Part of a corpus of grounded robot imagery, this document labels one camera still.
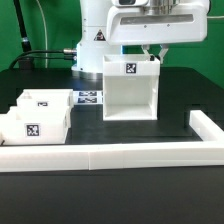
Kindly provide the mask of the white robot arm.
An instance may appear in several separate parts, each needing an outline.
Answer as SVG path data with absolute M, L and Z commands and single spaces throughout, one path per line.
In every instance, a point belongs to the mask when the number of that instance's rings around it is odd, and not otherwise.
M 211 0 L 80 0 L 82 36 L 72 71 L 102 77 L 103 57 L 139 45 L 144 53 L 160 45 L 163 59 L 171 44 L 201 42 L 207 36 Z

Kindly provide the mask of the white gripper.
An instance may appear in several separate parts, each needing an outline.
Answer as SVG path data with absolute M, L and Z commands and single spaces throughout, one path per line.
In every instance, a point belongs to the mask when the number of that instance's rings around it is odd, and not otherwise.
M 159 58 L 173 43 L 200 42 L 207 36 L 210 0 L 111 0 L 106 25 L 111 45 L 142 45 L 150 60 L 149 46 L 160 45 Z

